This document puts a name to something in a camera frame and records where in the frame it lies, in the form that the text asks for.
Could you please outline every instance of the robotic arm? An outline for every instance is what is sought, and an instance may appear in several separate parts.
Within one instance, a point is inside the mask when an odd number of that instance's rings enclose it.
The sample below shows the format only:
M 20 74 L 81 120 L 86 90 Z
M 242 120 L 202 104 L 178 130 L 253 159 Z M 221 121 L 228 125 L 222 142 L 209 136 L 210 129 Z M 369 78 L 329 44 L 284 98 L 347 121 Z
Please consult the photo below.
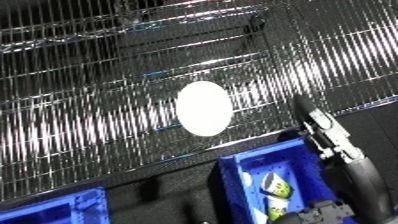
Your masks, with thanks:
M 351 144 L 350 134 L 307 97 L 297 96 L 294 107 L 307 147 L 319 155 L 322 178 L 346 204 L 316 203 L 313 208 L 287 214 L 276 223 L 336 224 L 348 216 L 364 224 L 398 223 L 383 178 L 372 161 Z

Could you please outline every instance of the blue container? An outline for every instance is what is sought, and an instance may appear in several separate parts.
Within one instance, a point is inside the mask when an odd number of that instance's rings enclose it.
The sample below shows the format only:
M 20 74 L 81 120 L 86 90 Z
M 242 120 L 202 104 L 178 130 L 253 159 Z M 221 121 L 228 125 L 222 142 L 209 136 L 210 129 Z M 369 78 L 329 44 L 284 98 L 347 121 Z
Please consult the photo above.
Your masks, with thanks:
M 0 212 L 0 224 L 109 224 L 105 192 L 95 188 Z
M 267 214 L 267 194 L 261 183 L 269 172 L 278 174 L 294 188 L 288 212 L 301 211 L 319 199 L 335 200 L 320 177 L 317 160 L 301 139 L 221 158 L 219 167 L 234 223 L 264 224 L 258 216 L 259 212 Z

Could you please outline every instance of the white cup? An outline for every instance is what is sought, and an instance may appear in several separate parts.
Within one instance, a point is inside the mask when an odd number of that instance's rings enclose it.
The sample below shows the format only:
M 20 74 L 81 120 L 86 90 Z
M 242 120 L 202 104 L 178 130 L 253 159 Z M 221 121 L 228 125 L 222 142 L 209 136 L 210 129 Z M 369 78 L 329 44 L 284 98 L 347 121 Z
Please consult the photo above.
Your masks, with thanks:
M 272 195 L 285 199 L 290 198 L 293 194 L 293 188 L 273 172 L 265 175 L 261 188 Z
M 271 195 L 268 195 L 267 198 L 268 198 L 268 218 L 271 221 L 275 221 L 279 217 L 287 213 L 289 200 L 278 198 Z

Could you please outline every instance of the blue bin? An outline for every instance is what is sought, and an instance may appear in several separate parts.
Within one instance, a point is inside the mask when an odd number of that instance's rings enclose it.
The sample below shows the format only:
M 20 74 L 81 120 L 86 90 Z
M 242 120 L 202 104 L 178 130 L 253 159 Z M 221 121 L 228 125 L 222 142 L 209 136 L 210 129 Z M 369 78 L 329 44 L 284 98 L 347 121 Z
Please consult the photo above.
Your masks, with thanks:
M 0 224 L 109 224 L 105 191 L 95 188 L 0 212 Z
M 319 199 L 335 200 L 320 177 L 317 160 L 301 139 L 221 158 L 218 164 L 234 223 L 264 224 L 259 212 L 267 214 L 267 194 L 261 190 L 261 182 L 269 172 L 278 174 L 294 188 L 288 212 L 301 211 Z M 251 181 L 244 177 L 248 174 Z

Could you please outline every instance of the wire rack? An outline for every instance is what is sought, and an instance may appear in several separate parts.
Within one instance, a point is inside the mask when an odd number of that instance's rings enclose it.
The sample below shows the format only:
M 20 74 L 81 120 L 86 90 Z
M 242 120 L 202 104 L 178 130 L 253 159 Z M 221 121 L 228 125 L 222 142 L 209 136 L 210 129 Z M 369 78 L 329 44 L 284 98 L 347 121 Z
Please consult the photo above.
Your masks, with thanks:
M 387 1 L 1 0 L 0 201 L 295 125 L 306 93 L 335 114 L 397 99 Z M 193 81 L 223 86 L 216 137 L 175 113 Z

